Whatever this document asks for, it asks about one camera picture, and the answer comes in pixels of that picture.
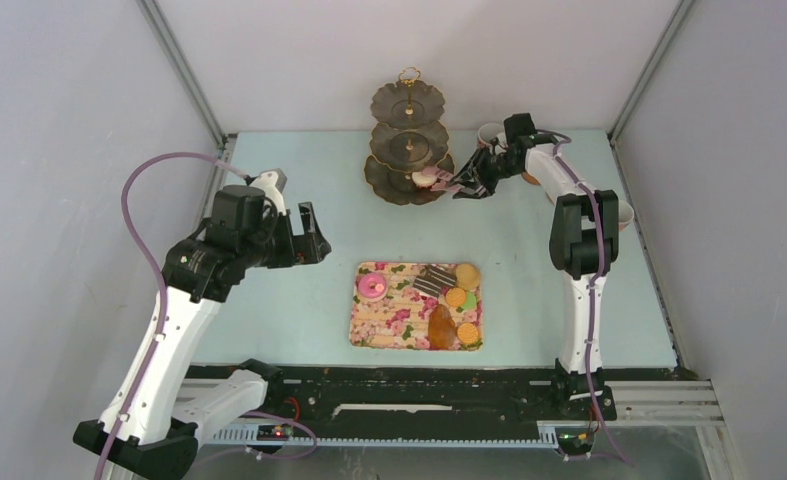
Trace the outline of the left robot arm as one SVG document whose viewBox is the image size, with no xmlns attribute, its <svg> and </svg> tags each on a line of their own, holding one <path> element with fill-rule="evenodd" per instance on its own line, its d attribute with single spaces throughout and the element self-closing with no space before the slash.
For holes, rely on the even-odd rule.
<svg viewBox="0 0 787 480">
<path fill-rule="evenodd" d="M 246 362 L 189 407 L 176 398 L 203 334 L 251 268 L 321 262 L 331 251 L 310 202 L 298 205 L 303 231 L 275 187 L 229 185 L 210 216 L 167 253 L 155 310 L 115 399 L 80 422 L 74 444 L 146 479 L 181 479 L 201 446 L 242 414 L 273 416 L 285 403 L 273 366 Z"/>
</svg>

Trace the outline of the white donut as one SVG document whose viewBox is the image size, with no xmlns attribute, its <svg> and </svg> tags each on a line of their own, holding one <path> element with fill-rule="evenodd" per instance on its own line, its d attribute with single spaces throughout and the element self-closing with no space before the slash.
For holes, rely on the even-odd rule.
<svg viewBox="0 0 787 480">
<path fill-rule="evenodd" d="M 435 174 L 425 173 L 424 171 L 413 172 L 410 178 L 414 185 L 421 189 L 430 189 L 437 182 Z"/>
</svg>

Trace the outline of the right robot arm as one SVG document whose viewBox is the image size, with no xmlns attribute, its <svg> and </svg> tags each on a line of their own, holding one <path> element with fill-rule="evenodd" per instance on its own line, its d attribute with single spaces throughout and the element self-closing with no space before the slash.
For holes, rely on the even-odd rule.
<svg viewBox="0 0 787 480">
<path fill-rule="evenodd" d="M 507 117 L 503 128 L 502 137 L 476 149 L 449 187 L 456 199 L 483 199 L 500 181 L 527 174 L 551 199 L 548 250 L 564 279 L 565 321 L 550 402 L 560 416 L 575 418 L 604 393 L 601 300 L 619 255 L 620 199 L 612 190 L 595 188 L 563 158 L 568 136 L 536 128 L 528 113 Z"/>
</svg>

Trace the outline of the pink frosted donut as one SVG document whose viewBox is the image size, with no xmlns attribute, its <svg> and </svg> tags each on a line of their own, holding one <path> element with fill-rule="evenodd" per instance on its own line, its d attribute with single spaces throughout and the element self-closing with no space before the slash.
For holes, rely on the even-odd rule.
<svg viewBox="0 0 787 480">
<path fill-rule="evenodd" d="M 382 300 L 388 290 L 386 277 L 378 272 L 370 272 L 357 281 L 357 295 L 361 301 L 374 302 Z"/>
</svg>

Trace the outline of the pink handled tongs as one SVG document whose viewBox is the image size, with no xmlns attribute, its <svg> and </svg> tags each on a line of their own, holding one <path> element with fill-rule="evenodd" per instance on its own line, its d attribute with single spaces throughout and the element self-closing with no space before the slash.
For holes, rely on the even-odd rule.
<svg viewBox="0 0 787 480">
<path fill-rule="evenodd" d="M 437 166 L 427 167 L 424 173 L 433 175 L 435 177 L 434 183 L 430 186 L 431 191 L 440 191 L 448 193 L 458 193 L 462 190 L 463 186 L 454 180 L 455 175 L 447 170 L 438 168 Z"/>
</svg>

